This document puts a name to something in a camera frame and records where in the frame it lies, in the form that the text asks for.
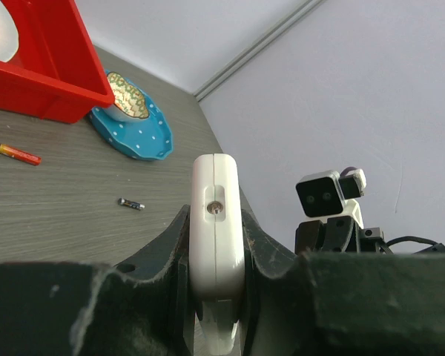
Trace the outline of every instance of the wood grain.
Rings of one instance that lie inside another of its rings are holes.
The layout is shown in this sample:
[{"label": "wood grain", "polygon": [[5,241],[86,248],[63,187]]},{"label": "wood grain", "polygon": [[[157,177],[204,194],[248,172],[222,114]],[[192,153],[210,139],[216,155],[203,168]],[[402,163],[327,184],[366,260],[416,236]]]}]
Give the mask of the wood grain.
[{"label": "wood grain", "polygon": [[[162,162],[140,162],[109,146],[87,119],[66,125],[0,111],[0,143],[42,158],[34,167],[0,155],[0,261],[118,263],[160,234],[190,202],[193,161],[220,152],[192,95],[98,53],[105,68],[153,98],[174,133],[174,152]],[[145,209],[119,206],[120,197]],[[245,199],[243,207],[248,208]],[[206,355],[200,330],[195,345],[196,355]]]}]

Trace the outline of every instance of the orange battery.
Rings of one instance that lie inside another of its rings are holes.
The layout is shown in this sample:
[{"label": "orange battery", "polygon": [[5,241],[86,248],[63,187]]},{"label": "orange battery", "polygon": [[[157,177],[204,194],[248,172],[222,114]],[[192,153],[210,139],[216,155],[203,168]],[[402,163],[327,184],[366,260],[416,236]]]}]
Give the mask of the orange battery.
[{"label": "orange battery", "polygon": [[30,163],[31,165],[39,165],[42,161],[41,157],[17,150],[9,145],[4,145],[3,143],[0,144],[0,154],[4,154],[5,156],[9,156],[14,159],[19,159],[20,161]]}]

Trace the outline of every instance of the battery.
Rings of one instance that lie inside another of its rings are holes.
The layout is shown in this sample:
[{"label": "battery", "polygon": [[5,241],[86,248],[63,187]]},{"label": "battery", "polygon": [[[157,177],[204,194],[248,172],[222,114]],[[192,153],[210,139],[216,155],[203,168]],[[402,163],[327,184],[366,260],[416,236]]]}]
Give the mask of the battery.
[{"label": "battery", "polygon": [[39,165],[42,161],[41,157],[21,151],[9,145],[0,144],[0,154],[18,159],[20,161],[30,163],[31,165]]},{"label": "battery", "polygon": [[119,205],[127,206],[136,210],[142,210],[145,207],[145,205],[140,204],[139,202],[132,202],[131,200],[127,200],[124,198],[119,199]]}]

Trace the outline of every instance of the bowl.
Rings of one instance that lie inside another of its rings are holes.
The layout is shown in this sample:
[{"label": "bowl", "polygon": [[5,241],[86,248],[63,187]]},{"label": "bowl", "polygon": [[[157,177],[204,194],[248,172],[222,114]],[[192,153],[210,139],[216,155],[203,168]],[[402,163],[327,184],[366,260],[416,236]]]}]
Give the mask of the bowl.
[{"label": "bowl", "polygon": [[109,72],[107,80],[116,97],[109,108],[103,108],[108,116],[121,122],[142,122],[150,116],[145,96],[139,88],[116,72]]}]

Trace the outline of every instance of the red plastic container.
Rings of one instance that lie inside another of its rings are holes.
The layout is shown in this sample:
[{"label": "red plastic container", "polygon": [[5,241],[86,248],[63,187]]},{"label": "red plastic container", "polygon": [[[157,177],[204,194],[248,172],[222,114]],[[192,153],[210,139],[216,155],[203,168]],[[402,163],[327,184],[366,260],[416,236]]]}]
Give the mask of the red plastic container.
[{"label": "red plastic container", "polygon": [[2,0],[19,50],[0,62],[0,109],[74,123],[114,96],[73,0]]}]

